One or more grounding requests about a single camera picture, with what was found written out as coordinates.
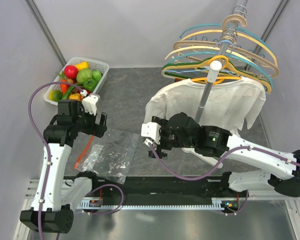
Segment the small green fruit toy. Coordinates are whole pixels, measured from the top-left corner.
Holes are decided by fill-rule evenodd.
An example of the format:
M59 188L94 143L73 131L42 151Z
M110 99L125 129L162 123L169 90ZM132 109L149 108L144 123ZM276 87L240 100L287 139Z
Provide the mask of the small green fruit toy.
M94 70L92 72L92 78L98 82L101 80L102 76L103 74L99 70Z

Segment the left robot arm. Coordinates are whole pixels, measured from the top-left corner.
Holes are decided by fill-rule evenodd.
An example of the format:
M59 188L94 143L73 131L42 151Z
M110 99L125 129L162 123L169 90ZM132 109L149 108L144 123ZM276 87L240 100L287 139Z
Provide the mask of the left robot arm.
M66 234L70 231L76 208L88 195L96 196L100 185L90 173L79 174L65 192L62 191L68 158L79 133L102 138L107 131L107 114L101 113L96 123L99 95L91 94L82 101L68 99L57 104L43 132L43 165L30 209L20 213L19 220L32 231Z

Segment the orange carrot toy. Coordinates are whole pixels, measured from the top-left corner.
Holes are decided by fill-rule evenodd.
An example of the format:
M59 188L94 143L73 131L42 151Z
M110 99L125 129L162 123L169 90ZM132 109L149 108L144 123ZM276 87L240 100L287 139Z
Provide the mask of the orange carrot toy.
M67 80L64 78L61 79L60 82L62 82L60 84L60 89L61 89L62 94L64 95L67 92L69 85L67 84Z

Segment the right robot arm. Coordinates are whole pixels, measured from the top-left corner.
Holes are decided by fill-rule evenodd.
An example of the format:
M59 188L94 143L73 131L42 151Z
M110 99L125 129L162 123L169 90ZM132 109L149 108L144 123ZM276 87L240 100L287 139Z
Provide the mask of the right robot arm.
M184 112L170 119L153 116L143 123L141 135L149 146L149 157L159 162L167 157L165 150L186 149L212 165L202 176L185 177L197 181L211 175L224 160L235 160L255 167L250 172L225 172L219 191L225 197L234 193L270 189L292 197L300 197L300 150L280 152L247 141L230 131L213 125L199 125Z

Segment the clear zip top bag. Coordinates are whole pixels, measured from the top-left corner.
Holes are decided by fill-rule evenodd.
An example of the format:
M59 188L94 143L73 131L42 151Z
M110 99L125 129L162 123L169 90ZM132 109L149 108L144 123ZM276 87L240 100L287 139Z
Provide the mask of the clear zip top bag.
M140 135L109 128L103 137L80 133L73 143L69 159L80 172L124 184Z

